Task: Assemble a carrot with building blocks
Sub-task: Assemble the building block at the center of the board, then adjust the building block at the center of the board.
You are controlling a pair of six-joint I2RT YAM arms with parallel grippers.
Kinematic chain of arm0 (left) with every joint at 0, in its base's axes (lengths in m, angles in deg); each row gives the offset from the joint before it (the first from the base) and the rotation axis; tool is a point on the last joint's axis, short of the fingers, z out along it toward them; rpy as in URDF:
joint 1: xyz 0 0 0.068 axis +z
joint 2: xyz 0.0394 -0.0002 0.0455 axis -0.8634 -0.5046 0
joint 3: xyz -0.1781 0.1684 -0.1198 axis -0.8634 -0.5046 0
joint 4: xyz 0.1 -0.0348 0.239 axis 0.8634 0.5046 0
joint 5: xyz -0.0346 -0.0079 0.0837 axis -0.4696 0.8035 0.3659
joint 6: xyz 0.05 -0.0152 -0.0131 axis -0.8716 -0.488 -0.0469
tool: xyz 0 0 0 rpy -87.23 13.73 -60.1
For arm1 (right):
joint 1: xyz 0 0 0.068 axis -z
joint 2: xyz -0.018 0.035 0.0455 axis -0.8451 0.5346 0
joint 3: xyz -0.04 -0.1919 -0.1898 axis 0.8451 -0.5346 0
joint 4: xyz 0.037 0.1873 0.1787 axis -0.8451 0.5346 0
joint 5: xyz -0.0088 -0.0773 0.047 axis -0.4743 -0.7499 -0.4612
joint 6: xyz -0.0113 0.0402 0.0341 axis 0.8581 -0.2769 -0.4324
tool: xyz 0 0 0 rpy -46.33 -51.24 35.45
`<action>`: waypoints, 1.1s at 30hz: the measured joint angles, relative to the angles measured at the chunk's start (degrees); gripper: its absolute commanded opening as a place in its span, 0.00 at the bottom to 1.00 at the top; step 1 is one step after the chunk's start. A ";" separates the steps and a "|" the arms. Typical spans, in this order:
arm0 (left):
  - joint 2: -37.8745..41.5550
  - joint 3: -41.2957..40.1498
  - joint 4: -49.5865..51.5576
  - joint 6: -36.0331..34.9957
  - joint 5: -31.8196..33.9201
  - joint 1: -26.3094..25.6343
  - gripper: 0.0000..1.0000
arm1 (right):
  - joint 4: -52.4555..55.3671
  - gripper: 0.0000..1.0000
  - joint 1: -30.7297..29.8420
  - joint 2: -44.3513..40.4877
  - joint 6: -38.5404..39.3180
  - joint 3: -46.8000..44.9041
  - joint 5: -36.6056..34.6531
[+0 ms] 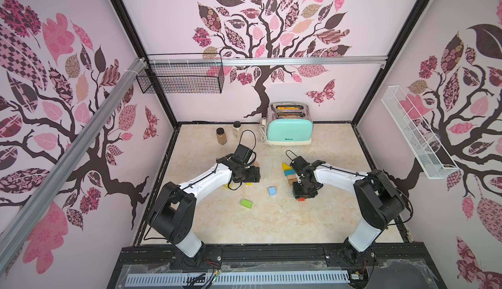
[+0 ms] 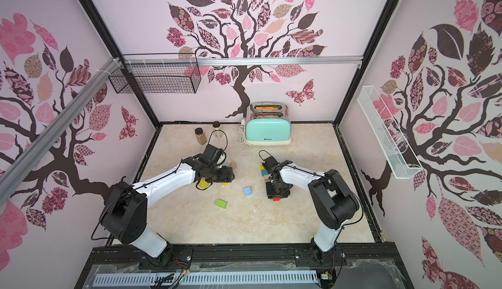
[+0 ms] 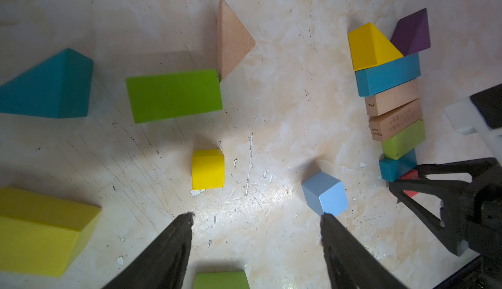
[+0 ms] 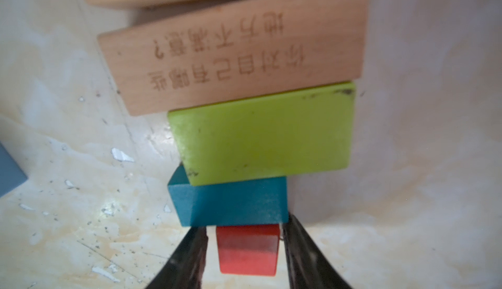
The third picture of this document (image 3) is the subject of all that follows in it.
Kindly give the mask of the natural wood plank block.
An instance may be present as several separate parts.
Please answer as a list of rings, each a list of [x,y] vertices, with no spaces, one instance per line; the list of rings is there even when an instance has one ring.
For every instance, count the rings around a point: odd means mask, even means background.
[[[380,116],[369,119],[371,137],[386,141],[422,118],[421,100],[416,99]]]

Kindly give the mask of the small natural wood block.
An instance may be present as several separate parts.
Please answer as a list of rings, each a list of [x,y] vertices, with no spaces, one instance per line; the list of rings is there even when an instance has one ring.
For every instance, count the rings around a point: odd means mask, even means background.
[[[256,41],[225,0],[216,18],[217,71],[223,81],[255,47]]]

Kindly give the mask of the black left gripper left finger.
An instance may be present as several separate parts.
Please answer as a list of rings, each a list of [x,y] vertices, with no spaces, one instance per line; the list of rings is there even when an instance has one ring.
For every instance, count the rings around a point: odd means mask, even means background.
[[[105,288],[182,288],[192,247],[192,212],[181,214]]]

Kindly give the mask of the teal triangular block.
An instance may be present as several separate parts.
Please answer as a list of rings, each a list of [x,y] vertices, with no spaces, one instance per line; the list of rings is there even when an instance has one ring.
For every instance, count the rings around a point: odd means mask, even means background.
[[[1,112],[43,118],[88,115],[94,62],[66,48],[1,85]]]

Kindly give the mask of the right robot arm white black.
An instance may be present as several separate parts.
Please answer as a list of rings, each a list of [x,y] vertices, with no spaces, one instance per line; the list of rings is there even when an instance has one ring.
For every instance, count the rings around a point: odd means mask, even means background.
[[[445,107],[454,129],[478,133],[494,157],[417,166],[417,180],[389,190],[456,256],[482,256],[484,273],[501,279],[501,86]]]

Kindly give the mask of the light blue cube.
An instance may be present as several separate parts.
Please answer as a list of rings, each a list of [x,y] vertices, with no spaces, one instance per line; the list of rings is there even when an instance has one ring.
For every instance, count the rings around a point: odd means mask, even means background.
[[[320,171],[302,182],[307,205],[319,216],[324,213],[337,217],[349,208],[343,183]]]

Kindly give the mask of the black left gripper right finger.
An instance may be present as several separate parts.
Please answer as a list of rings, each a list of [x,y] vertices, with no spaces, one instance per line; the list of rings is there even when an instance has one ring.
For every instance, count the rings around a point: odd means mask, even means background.
[[[332,215],[320,221],[321,242],[332,288],[405,288]]]

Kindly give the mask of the long teal block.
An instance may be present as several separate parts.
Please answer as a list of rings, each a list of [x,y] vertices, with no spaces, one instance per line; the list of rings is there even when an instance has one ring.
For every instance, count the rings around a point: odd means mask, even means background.
[[[419,53],[355,72],[358,94],[369,97],[421,76]]]

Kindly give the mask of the yellow triangular block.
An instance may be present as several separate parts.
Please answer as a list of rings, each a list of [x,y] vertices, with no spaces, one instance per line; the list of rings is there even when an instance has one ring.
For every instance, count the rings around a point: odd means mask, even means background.
[[[348,37],[355,71],[369,69],[404,57],[373,23],[351,31]]]

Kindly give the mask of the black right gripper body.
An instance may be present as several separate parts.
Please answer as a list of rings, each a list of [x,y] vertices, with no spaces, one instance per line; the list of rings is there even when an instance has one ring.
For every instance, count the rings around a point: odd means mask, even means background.
[[[501,166],[491,167],[447,195],[441,214],[448,232],[446,248],[461,256],[468,248],[481,254],[485,273],[501,273]]]

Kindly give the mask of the purple triangular block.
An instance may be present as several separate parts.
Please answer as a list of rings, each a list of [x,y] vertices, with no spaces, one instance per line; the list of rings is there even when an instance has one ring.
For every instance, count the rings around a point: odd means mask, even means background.
[[[427,9],[399,20],[390,41],[404,56],[429,49],[431,40]]]

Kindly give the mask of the small yellow cube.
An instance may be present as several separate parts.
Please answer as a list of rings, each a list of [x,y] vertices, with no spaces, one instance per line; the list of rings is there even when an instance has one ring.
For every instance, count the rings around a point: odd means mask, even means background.
[[[220,149],[197,150],[192,158],[192,190],[225,186],[225,157]]]

